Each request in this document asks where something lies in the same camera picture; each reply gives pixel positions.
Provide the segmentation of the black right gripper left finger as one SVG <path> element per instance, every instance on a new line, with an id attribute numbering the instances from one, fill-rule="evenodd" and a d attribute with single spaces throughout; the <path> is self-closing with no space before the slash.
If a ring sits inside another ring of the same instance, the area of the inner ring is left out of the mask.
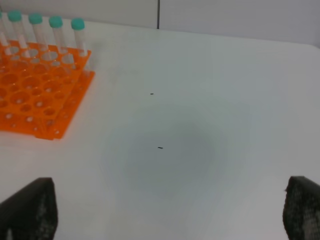
<path id="1" fill-rule="evenodd" d="M 55 184 L 39 177 L 0 203 L 2 240 L 53 240 L 58 227 Z"/>

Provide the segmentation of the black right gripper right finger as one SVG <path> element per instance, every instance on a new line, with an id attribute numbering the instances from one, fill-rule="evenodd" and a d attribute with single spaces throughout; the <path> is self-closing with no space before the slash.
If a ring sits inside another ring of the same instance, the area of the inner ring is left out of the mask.
<path id="1" fill-rule="evenodd" d="M 282 222 L 290 240 L 320 238 L 320 185 L 304 176 L 291 176 L 285 189 Z"/>

